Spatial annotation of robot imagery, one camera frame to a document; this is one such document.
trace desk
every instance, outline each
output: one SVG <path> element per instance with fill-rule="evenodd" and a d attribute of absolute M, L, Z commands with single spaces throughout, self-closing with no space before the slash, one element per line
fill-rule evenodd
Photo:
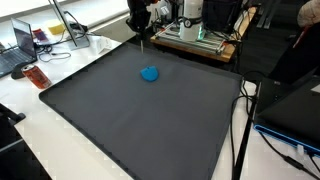
<path fill-rule="evenodd" d="M 289 155 L 297 160 L 297 151 L 292 146 L 280 142 L 274 138 L 266 136 L 269 142 L 281 153 Z M 305 156 L 307 161 L 304 166 L 309 165 L 310 169 L 316 175 L 320 175 L 312 165 L 311 161 Z M 314 158 L 317 164 L 320 164 L 320 158 Z M 275 153 L 267 143 L 262 139 L 260 134 L 251 129 L 245 160 L 242 167 L 241 180 L 314 180 L 308 174 L 299 171 L 286 163 L 282 158 Z"/>
<path fill-rule="evenodd" d="M 112 43 L 113 48 L 120 44 L 115 41 Z M 61 44 L 55 47 L 54 51 L 68 51 L 68 48 Z M 90 48 L 71 53 L 71 58 L 67 60 L 50 63 L 38 61 L 35 64 L 53 83 L 57 83 L 102 55 L 94 55 Z M 246 87 L 249 94 L 254 93 L 254 84 L 246 83 Z M 42 90 L 36 88 L 28 79 L 12 80 L 10 76 L 6 76 L 0 79 L 0 89 L 1 103 L 14 112 L 23 112 L 27 116 L 15 127 L 52 179 L 131 179 L 71 124 L 42 103 L 38 97 Z M 245 103 L 244 99 L 238 101 L 234 112 L 236 156 L 247 122 Z M 228 133 L 212 179 L 230 178 L 231 144 Z"/>
<path fill-rule="evenodd" d="M 249 24 L 254 16 L 254 14 L 256 13 L 256 8 L 250 8 L 248 12 L 249 13 L 244 17 L 244 19 L 241 22 L 240 27 L 239 27 L 239 34 L 241 36 L 244 35 L 247 28 L 249 27 Z M 229 62 L 231 60 L 233 54 L 235 53 L 235 50 L 236 50 L 236 48 L 233 45 L 229 44 L 225 47 L 224 51 L 220 55 L 217 55 L 215 53 L 209 53 L 207 51 L 203 51 L 198 48 L 186 47 L 186 46 L 179 44 L 179 43 L 169 42 L 169 41 L 161 41 L 160 39 L 157 39 L 155 36 L 151 37 L 150 41 L 154 44 L 178 49 L 178 50 L 181 50 L 184 52 L 197 54 L 197 55 L 200 55 L 203 57 L 207 57 L 207 58 L 211 58 L 211 59 L 215 59 L 215 60 L 219 60 L 219 61 L 223 61 L 223 62 Z"/>

